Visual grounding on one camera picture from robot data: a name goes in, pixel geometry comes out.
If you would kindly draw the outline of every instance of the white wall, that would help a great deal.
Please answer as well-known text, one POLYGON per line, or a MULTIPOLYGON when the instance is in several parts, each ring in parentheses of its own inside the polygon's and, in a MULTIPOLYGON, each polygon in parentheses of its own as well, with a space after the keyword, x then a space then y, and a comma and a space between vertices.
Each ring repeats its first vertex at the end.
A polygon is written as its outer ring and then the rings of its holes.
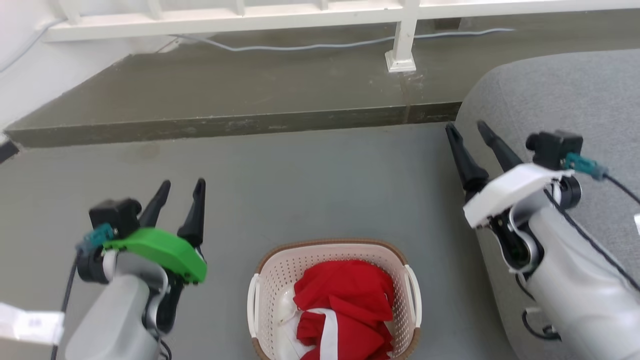
MULTIPOLYGON (((0 63, 12 57, 37 29, 62 18, 55 0, 0 0, 0 63)), ((143 1, 86 0, 83 13, 140 10, 143 1)), ((131 53, 154 52, 169 37, 48 44, 38 42, 0 73, 0 130, 131 53)))

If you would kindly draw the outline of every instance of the basket handle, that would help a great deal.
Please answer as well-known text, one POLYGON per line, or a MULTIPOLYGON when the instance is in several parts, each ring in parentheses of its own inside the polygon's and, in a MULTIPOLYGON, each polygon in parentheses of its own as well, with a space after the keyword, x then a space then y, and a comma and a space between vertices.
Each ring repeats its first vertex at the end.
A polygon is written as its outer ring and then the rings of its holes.
POLYGON ((413 294, 408 294, 412 307, 411 315, 413 317, 413 320, 415 321, 415 326, 420 327, 422 323, 422 295, 420 294, 418 278, 416 278, 415 273, 413 272, 413 269, 409 266, 409 264, 405 265, 404 267, 406 268, 407 272, 407 274, 404 276, 404 279, 407 282, 407 290, 409 292, 413 292, 413 294))
POLYGON ((249 294, 246 296, 246 321, 249 324, 249 333, 256 338, 258 332, 258 300, 260 297, 259 274, 254 274, 249 284, 249 294))

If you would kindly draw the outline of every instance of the red cloth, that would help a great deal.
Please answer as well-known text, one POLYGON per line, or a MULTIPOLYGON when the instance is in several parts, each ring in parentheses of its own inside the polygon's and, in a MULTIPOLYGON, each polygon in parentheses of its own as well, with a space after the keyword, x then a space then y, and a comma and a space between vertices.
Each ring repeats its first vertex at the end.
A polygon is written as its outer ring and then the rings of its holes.
POLYGON ((296 305, 305 310, 298 325, 298 339, 316 345, 302 360, 320 359, 324 314, 314 308, 332 309, 338 322, 339 360, 386 360, 393 350, 385 321, 393 320, 394 284, 375 265, 360 260, 327 261, 305 271, 294 285, 296 305))

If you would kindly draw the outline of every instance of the brown basket rim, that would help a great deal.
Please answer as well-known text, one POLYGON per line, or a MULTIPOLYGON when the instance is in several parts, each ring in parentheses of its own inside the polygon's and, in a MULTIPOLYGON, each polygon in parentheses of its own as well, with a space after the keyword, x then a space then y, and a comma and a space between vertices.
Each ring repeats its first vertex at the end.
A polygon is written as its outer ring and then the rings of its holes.
MULTIPOLYGON (((281 245, 273 250, 269 251, 264 258, 258 264, 255 273, 260 274, 262 272, 262 268, 264 264, 267 263, 271 257, 281 251, 296 249, 299 247, 308 247, 315 245, 333 245, 333 244, 364 244, 364 245, 378 245, 391 250, 402 262, 402 265, 407 265, 407 260, 404 254, 395 246, 387 243, 386 241, 369 239, 369 238, 330 238, 330 239, 317 239, 317 240, 309 240, 309 241, 299 241, 296 243, 289 243, 286 245, 281 245)), ((411 338, 411 343, 409 346, 397 357, 393 358, 393 360, 405 360, 408 358, 414 351, 415 348, 418 347, 418 340, 420 339, 420 328, 416 327, 413 330, 413 336, 411 338)), ((253 348, 255 349, 255 353, 261 360, 270 360, 270 358, 264 353, 262 347, 260 346, 260 341, 258 338, 252 338, 253 348)))

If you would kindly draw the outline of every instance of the white railing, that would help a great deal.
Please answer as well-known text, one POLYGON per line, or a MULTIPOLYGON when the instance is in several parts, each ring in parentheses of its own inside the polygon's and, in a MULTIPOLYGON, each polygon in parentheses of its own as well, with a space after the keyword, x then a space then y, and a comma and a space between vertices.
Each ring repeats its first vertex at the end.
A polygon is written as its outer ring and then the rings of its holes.
POLYGON ((159 0, 146 0, 147 12, 81 16, 80 0, 58 1, 68 21, 47 31, 50 42, 396 22, 394 46, 385 55, 391 72, 415 70, 411 48, 419 19, 640 8, 640 0, 310 0, 261 6, 234 0, 233 8, 164 10, 159 0))

